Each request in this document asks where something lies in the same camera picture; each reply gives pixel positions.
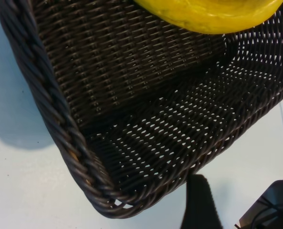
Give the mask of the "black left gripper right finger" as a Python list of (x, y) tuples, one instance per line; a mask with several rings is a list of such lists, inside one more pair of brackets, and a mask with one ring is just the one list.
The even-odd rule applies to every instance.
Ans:
[(283, 229), (283, 180), (273, 182), (234, 225), (235, 229)]

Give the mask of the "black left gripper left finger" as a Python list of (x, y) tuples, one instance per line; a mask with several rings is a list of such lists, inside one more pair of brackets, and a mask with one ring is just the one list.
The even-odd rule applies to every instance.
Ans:
[(186, 185), (186, 209), (182, 229), (221, 229), (212, 192), (202, 175), (189, 175)]

